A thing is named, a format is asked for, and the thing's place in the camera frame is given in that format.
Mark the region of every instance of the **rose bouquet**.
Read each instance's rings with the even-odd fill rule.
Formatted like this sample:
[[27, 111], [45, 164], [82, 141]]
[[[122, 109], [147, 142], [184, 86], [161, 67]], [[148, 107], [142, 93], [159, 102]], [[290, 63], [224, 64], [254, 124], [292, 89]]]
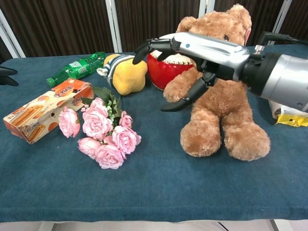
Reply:
[[119, 99], [107, 88], [93, 87], [95, 99], [83, 98], [83, 125], [78, 114], [64, 108], [59, 115], [59, 127], [67, 137], [75, 137], [82, 128], [87, 137], [78, 140], [79, 150], [98, 162], [101, 168], [118, 169], [141, 142], [132, 130], [132, 118], [120, 109]]

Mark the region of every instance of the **yellow plush toy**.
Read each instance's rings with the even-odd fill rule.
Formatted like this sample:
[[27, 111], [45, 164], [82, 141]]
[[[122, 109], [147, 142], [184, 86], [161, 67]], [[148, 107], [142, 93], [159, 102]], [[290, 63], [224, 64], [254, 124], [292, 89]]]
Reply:
[[109, 55], [104, 60], [104, 67], [98, 68], [97, 73], [104, 76], [121, 95], [139, 92], [144, 88], [148, 66], [145, 61], [133, 65], [133, 58], [133, 55], [126, 54]]

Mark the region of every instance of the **curtain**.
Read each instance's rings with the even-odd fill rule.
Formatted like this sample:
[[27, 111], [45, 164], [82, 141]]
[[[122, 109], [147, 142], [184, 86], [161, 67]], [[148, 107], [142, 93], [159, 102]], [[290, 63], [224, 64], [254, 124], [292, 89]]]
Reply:
[[0, 0], [27, 57], [113, 52], [104, 0]]
[[308, 40], [308, 1], [292, 1], [279, 33]]
[[263, 31], [273, 30], [283, 0], [215, 0], [214, 10], [224, 12], [237, 3], [250, 13], [252, 26], [247, 46], [254, 46]]
[[12, 58], [12, 56], [11, 56], [9, 50], [6, 48], [3, 40], [0, 39], [0, 64], [3, 63], [4, 61], [11, 59], [11, 58]]
[[185, 16], [198, 17], [200, 0], [115, 0], [123, 51], [174, 33]]

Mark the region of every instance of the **red drum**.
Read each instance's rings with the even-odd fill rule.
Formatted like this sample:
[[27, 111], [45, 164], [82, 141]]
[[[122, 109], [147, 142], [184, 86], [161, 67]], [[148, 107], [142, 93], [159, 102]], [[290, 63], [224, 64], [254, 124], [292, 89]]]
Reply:
[[183, 55], [175, 54], [164, 61], [157, 61], [160, 51], [154, 51], [147, 56], [147, 65], [150, 79], [154, 86], [164, 90], [166, 85], [177, 75], [193, 67], [191, 60]]

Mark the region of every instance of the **blue tablecloth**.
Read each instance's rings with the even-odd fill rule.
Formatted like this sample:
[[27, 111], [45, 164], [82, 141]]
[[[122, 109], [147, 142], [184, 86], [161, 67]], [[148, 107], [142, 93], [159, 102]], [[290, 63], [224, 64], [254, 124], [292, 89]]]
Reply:
[[[307, 57], [304, 46], [265, 51]], [[0, 86], [0, 116], [49, 90], [46, 78], [85, 55], [11, 59], [18, 87]], [[107, 86], [94, 73], [84, 78]], [[0, 123], [0, 222], [194, 219], [308, 219], [308, 128], [274, 125], [268, 101], [249, 94], [254, 119], [271, 138], [265, 158], [242, 162], [217, 154], [194, 158], [180, 145], [190, 110], [164, 113], [162, 92], [147, 79], [123, 97], [142, 142], [118, 170], [102, 170], [57, 128], [33, 145]]]

